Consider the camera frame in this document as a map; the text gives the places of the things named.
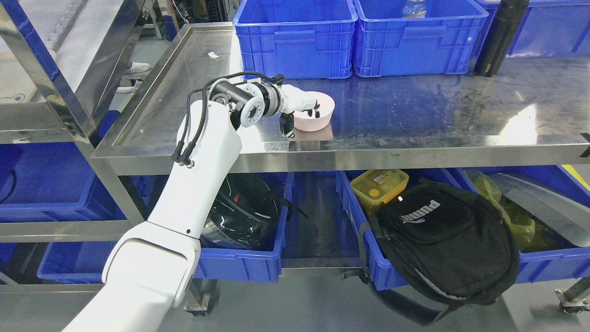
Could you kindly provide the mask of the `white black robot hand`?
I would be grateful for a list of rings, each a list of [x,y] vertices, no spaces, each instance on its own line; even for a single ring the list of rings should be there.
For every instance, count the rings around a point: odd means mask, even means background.
[[[281,101],[278,111],[280,132],[284,138],[293,138],[294,134],[294,113],[307,112],[319,108],[318,99],[310,93],[305,92],[293,85],[283,84],[278,88]]]

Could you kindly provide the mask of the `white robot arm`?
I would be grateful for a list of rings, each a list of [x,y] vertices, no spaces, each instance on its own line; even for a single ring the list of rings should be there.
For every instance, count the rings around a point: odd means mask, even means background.
[[[173,166],[148,219],[116,243],[102,273],[103,288],[65,327],[66,332],[155,332],[183,303],[201,253],[200,235],[242,142],[230,121],[252,126],[282,109],[282,97],[251,95],[240,76],[279,88],[284,75],[243,71],[208,81],[201,98],[186,103]]]

